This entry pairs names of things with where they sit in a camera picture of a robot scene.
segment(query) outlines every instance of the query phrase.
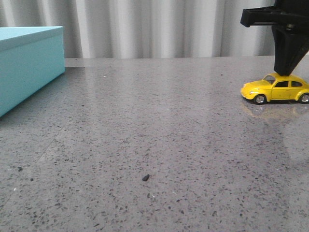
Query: box lid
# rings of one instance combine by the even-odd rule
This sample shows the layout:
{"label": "box lid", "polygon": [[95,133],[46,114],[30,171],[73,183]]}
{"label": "box lid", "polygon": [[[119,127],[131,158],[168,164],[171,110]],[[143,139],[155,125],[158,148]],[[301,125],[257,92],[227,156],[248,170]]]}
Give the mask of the box lid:
{"label": "box lid", "polygon": [[63,34],[63,27],[0,28],[0,51]]}

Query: car window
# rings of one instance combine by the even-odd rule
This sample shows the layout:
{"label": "car window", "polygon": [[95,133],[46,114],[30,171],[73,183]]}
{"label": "car window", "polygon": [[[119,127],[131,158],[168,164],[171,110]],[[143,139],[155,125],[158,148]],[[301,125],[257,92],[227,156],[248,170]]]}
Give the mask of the car window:
{"label": "car window", "polygon": [[264,77],[264,80],[268,81],[271,84],[273,84],[275,82],[276,78],[271,76],[271,75],[267,75],[266,77]]}
{"label": "car window", "polygon": [[289,82],[288,81],[280,81],[276,84],[275,87],[288,87]]}
{"label": "car window", "polygon": [[292,81],[292,87],[302,87],[303,84],[298,81]]}

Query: car windshield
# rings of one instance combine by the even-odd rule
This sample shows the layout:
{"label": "car windshield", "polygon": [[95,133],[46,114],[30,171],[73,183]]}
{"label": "car windshield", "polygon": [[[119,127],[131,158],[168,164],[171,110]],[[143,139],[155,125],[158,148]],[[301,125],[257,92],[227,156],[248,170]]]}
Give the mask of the car windshield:
{"label": "car windshield", "polygon": [[264,77],[263,80],[268,81],[272,85],[272,83],[275,82],[276,78],[271,75],[267,75],[266,77]]}

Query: car fender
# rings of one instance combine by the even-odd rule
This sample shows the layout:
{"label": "car fender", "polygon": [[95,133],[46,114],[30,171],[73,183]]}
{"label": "car fender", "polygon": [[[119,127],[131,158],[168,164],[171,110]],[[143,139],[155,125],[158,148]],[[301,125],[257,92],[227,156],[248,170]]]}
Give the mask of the car fender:
{"label": "car fender", "polygon": [[299,93],[295,97],[295,101],[298,101],[300,96],[303,95],[304,93],[309,93],[309,89],[306,88],[306,89],[302,89],[301,91],[299,91]]}

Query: car roof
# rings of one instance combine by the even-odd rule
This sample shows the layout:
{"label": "car roof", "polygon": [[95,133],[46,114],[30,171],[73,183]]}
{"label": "car roof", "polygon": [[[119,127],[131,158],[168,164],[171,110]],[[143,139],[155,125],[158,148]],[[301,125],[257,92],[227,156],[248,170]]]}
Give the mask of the car roof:
{"label": "car roof", "polygon": [[268,75],[275,77],[277,81],[293,80],[293,81],[299,81],[299,82],[306,82],[304,79],[300,78],[299,76],[293,75],[293,74],[289,76],[280,76],[278,73],[274,72]]}

